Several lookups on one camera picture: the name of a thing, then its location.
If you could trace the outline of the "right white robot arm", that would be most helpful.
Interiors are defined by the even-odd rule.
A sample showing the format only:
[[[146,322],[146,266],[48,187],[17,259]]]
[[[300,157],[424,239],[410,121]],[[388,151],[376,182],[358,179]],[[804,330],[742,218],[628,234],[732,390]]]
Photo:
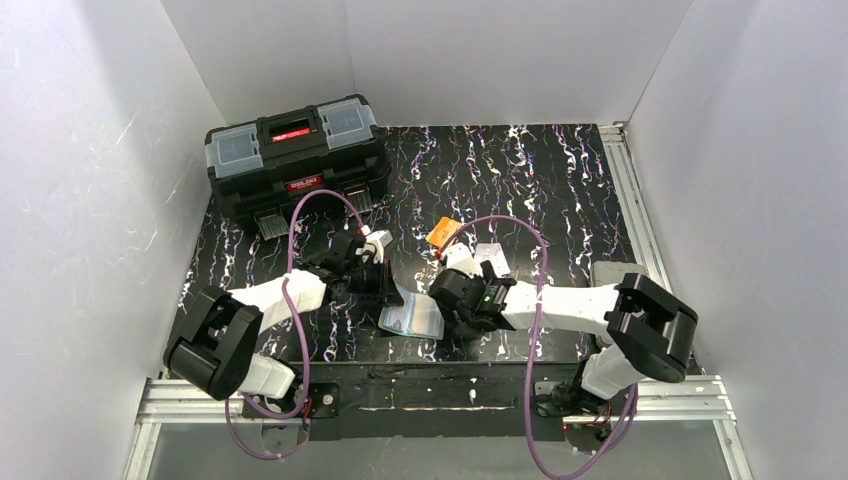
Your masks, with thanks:
[[[616,264],[616,284],[538,288],[496,276],[490,262],[478,274],[447,268],[428,294],[448,325],[463,333],[542,328],[582,332],[605,347],[581,361],[570,381],[538,394],[563,414],[595,411],[621,390],[650,378],[684,381],[697,313],[634,264]]]

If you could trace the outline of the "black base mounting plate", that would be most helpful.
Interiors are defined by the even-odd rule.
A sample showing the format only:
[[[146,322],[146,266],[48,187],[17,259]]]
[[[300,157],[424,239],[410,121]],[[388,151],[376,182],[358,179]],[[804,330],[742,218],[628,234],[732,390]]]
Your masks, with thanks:
[[[339,363],[312,368],[313,441],[521,437],[525,367],[519,363]]]

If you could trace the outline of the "black toolbox with grey lids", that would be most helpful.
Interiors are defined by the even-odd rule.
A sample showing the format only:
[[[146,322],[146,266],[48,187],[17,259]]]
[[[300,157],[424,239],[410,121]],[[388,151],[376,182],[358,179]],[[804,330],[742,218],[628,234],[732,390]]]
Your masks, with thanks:
[[[286,235],[296,204],[316,189],[342,194],[359,213],[389,192],[391,163],[360,94],[215,128],[204,145],[221,215],[265,240]]]

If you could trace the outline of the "grey pad on table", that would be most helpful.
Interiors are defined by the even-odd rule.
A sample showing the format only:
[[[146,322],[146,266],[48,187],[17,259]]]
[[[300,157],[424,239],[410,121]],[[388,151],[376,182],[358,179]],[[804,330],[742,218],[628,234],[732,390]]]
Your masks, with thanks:
[[[616,261],[597,261],[590,268],[592,289],[590,313],[597,324],[593,337],[595,344],[601,350],[613,344],[606,330],[607,320],[604,315],[615,306],[618,298],[618,291],[614,289],[614,286],[620,284],[628,273],[647,275],[648,271],[637,263]]]

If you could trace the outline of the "aluminium frame rail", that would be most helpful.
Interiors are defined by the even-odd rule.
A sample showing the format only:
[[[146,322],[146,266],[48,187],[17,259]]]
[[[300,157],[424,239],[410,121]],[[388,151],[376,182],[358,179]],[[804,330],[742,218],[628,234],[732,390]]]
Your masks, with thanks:
[[[620,123],[599,126],[628,238],[638,264],[649,277],[673,293],[637,176],[627,132]]]

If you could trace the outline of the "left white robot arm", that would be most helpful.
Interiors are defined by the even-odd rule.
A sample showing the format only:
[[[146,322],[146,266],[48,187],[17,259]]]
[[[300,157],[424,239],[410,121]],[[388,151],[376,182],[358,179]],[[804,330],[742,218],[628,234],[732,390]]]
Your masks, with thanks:
[[[204,288],[175,324],[164,366],[215,400],[236,392],[284,398],[296,374],[257,353],[260,334],[294,314],[327,306],[338,296],[378,307],[403,305],[385,257],[391,242],[386,230],[342,231],[327,250],[275,280],[231,292]]]

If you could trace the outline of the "mint green card holder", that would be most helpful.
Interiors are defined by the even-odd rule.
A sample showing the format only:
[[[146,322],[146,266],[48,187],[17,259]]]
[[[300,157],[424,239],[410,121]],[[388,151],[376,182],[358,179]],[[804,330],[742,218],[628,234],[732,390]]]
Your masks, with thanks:
[[[378,327],[391,334],[419,339],[442,340],[445,321],[437,302],[428,295],[398,287],[403,304],[382,309]]]

